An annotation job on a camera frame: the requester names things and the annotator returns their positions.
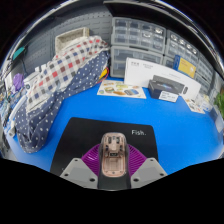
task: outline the metal bracket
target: metal bracket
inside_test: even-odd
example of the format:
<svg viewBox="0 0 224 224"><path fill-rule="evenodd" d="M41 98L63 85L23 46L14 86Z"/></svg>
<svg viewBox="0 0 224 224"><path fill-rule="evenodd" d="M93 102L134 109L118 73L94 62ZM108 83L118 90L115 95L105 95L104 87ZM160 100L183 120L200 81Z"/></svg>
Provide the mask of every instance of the metal bracket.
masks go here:
<svg viewBox="0 0 224 224"><path fill-rule="evenodd" d="M78 158L69 163L60 177L84 188L97 189L98 177Z"/></svg>
<svg viewBox="0 0 224 224"><path fill-rule="evenodd" d="M167 176L155 158L147 159L131 177L131 188L140 188Z"/></svg>

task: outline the checkered fabric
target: checkered fabric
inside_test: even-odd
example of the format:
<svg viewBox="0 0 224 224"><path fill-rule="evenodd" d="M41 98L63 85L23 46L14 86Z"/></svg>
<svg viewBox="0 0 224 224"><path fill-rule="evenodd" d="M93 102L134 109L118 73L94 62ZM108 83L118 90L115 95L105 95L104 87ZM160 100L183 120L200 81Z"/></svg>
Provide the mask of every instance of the checkered fabric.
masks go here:
<svg viewBox="0 0 224 224"><path fill-rule="evenodd" d="M101 37L91 36L55 55L34 81L28 94L26 112L40 108L56 90L64 91L79 68L108 49L108 44Z"/></svg>
<svg viewBox="0 0 224 224"><path fill-rule="evenodd" d="M27 101L20 107L15 116L15 126L18 142L26 153L39 151L46 143L48 133L54 123L63 100L74 97L72 104L78 104L74 95L88 91L89 88L96 86L102 71L107 66L109 54L107 51L101 52L97 57L86 63L80 68L71 83L62 92L55 91L50 98L38 109L26 113Z"/></svg>

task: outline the desk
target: desk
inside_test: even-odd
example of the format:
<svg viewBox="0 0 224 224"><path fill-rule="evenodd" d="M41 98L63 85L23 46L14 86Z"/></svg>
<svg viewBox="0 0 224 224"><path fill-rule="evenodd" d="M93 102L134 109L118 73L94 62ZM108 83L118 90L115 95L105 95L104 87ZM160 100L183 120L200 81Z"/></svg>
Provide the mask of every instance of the desk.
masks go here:
<svg viewBox="0 0 224 224"><path fill-rule="evenodd" d="M27 154L20 147L17 136L11 138L7 135L18 161L49 172L55 150L71 117L153 126L159 163L168 175L219 157L223 133L217 132L209 113L191 112L182 97L178 97L176 103L156 100L150 97L148 89L144 89L147 99L98 96L99 86L97 84L63 101L40 151Z"/></svg>

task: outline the cardboard box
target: cardboard box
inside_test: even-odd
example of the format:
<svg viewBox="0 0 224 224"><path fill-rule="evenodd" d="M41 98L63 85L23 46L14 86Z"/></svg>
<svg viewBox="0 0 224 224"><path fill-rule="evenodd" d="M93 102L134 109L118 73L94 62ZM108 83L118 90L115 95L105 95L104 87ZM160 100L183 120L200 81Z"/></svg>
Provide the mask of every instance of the cardboard box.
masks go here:
<svg viewBox="0 0 224 224"><path fill-rule="evenodd" d="M179 55L174 58L173 69L194 78L196 67Z"/></svg>
<svg viewBox="0 0 224 224"><path fill-rule="evenodd" d="M154 99L170 102L176 102L179 96L172 85L154 80L149 80L149 92L151 97Z"/></svg>

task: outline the clear plastic drawers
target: clear plastic drawers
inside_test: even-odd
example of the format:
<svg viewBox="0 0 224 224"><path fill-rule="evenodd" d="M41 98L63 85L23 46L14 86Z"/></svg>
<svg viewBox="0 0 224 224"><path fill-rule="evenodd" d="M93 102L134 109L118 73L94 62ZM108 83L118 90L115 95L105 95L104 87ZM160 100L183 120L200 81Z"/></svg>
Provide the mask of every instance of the clear plastic drawers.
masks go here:
<svg viewBox="0 0 224 224"><path fill-rule="evenodd" d="M112 25L112 45L136 47L161 54L164 53L165 28L140 20L120 17L114 17Z"/></svg>
<svg viewBox="0 0 224 224"><path fill-rule="evenodd" d="M214 74L214 69L211 64L205 59L205 57L200 53L197 72L209 83L212 82L212 77Z"/></svg>
<svg viewBox="0 0 224 224"><path fill-rule="evenodd" d="M167 30L165 55L173 59L175 55L180 55L197 67L199 51L178 34Z"/></svg>
<svg viewBox="0 0 224 224"><path fill-rule="evenodd" d="M162 64L163 61L163 56L154 52L143 51L129 47L112 46L110 69L111 77L124 78L126 59L128 57L150 61L157 64Z"/></svg>
<svg viewBox="0 0 224 224"><path fill-rule="evenodd" d="M197 72L195 73L195 77L194 79L201 84L201 89L200 89L200 93L206 94L208 95L208 91L210 89L210 84L205 81L200 74L198 74Z"/></svg>
<svg viewBox="0 0 224 224"><path fill-rule="evenodd" d="M174 59L164 56L163 65L168 68L173 68Z"/></svg>

